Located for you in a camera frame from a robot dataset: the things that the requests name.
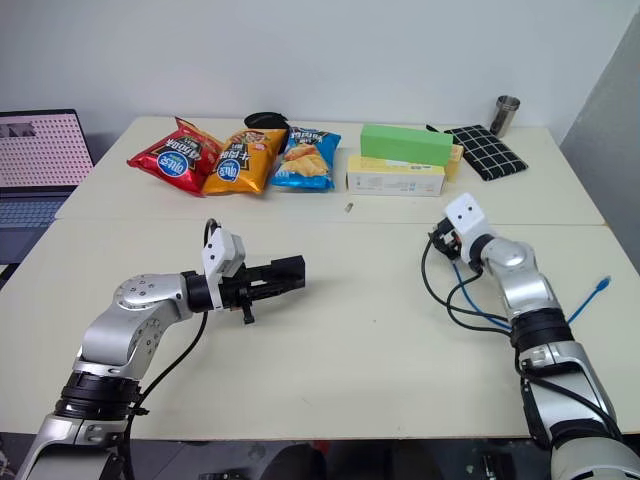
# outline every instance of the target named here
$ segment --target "blue cable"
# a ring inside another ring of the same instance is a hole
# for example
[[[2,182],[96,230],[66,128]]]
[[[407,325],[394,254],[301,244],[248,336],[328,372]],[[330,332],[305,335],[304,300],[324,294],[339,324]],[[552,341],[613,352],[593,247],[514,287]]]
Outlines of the blue cable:
[[[456,277],[458,278],[458,283],[462,283],[462,276],[460,275],[460,270],[458,269],[458,266],[454,263],[451,262],[451,266],[453,267],[453,271],[456,273]],[[591,300],[594,299],[594,297],[600,293],[601,291],[603,291],[605,288],[607,288],[609,286],[609,284],[611,283],[611,277],[610,276],[606,276],[604,277],[602,280],[600,280],[600,282],[598,283],[598,285],[596,285],[596,288],[593,290],[593,292],[591,292],[591,294],[587,297],[587,299],[582,302],[582,305],[580,305],[578,307],[578,309],[573,312],[573,315],[571,315],[569,317],[569,320],[567,320],[567,323],[570,324],[572,323],[581,313],[582,311],[585,309],[585,307],[589,304],[589,302],[591,302]],[[464,298],[467,299],[467,302],[469,303],[469,305],[471,305],[471,307],[478,313],[481,313],[482,315],[484,315],[484,317],[489,320],[491,323],[493,323],[494,325],[500,327],[500,328],[504,328],[505,330],[511,330],[511,327],[509,325],[507,325],[506,323],[497,320],[495,318],[493,318],[492,316],[486,314],[484,311],[482,311],[482,309],[480,307],[478,307],[473,300],[471,300],[471,297],[469,296],[469,292],[467,292],[467,288],[462,285],[462,293],[464,294]]]

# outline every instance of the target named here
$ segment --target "red chip bag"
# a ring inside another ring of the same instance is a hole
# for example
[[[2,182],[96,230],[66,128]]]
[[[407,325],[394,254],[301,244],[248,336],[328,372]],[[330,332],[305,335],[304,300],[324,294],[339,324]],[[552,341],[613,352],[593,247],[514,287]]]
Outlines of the red chip bag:
[[[194,195],[215,168],[222,144],[176,117],[178,130],[140,152],[127,163]]]

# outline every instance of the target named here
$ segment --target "laptop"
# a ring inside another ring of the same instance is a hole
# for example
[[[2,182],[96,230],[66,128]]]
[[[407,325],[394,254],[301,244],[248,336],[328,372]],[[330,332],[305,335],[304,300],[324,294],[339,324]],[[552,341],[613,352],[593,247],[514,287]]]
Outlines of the laptop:
[[[0,264],[24,259],[93,166],[75,110],[0,112]]]

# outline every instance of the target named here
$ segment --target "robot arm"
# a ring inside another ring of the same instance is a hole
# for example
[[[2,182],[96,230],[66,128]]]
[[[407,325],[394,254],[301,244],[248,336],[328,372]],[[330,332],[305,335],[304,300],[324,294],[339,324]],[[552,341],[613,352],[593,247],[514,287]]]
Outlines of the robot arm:
[[[445,212],[433,244],[495,282],[512,328],[529,432],[551,449],[552,478],[640,478],[640,458],[622,443],[611,401],[533,249],[498,237],[469,194]]]
[[[242,308],[254,321],[253,300],[305,284],[301,256],[247,268],[242,240],[217,227],[202,250],[205,274],[138,275],[86,330],[73,372],[54,411],[45,417],[17,479],[119,478],[124,439],[139,381],[166,329],[193,313]]]

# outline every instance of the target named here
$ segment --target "laptop screen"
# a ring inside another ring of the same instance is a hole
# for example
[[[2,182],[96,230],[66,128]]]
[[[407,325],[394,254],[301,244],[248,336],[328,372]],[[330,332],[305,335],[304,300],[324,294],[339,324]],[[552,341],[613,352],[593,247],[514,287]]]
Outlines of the laptop screen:
[[[0,188],[73,188],[92,168],[74,110],[0,113]]]

